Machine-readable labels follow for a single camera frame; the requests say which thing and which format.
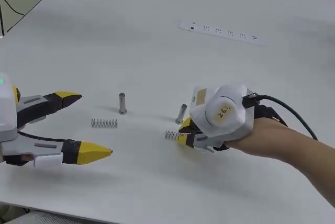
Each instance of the human arm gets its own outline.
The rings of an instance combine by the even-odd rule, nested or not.
[[[269,118],[255,119],[254,130],[249,136],[227,141],[225,145],[292,165],[335,207],[334,148]]]

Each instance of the finger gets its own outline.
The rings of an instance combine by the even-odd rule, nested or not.
[[[239,146],[239,140],[232,140],[232,141],[225,141],[225,146],[238,149]]]

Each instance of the black cable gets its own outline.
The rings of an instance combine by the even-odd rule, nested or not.
[[[293,110],[291,107],[286,105],[283,101],[280,101],[279,99],[277,99],[275,97],[271,97],[271,96],[267,96],[267,95],[256,95],[256,99],[257,100],[267,99],[267,100],[270,100],[272,102],[275,102],[275,103],[283,106],[285,109],[287,109],[289,112],[291,112],[303,124],[303,126],[306,128],[306,130],[309,132],[309,134],[312,136],[313,139],[318,140],[318,138],[316,137],[316,135],[314,134],[312,129],[303,120],[303,118],[295,110]]]
[[[4,1],[5,1],[5,3],[7,3],[8,7],[11,8],[12,11],[14,11],[15,13],[17,13],[19,15],[25,16],[25,14],[22,14],[19,11],[16,11],[15,9],[13,9],[13,7],[11,7],[11,5],[9,4],[9,2],[7,0],[4,0]]]

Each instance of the white plastic casing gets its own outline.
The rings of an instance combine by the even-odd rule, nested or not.
[[[9,77],[0,73],[0,132],[17,127],[16,104],[13,85]]]
[[[57,155],[38,156],[34,159],[34,167],[59,166],[63,162],[63,153]]]
[[[212,138],[229,135],[246,122],[242,98],[247,94],[247,90],[244,85],[196,87],[189,114],[206,136]]]

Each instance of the label sticker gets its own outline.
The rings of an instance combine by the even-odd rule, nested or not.
[[[195,106],[203,105],[205,103],[206,91],[207,89],[201,89],[200,91],[198,91],[197,103],[195,104]]]
[[[228,103],[224,102],[220,109],[217,111],[217,113],[213,117],[213,121],[220,124],[222,123],[232,112],[234,111],[234,108],[231,107]]]

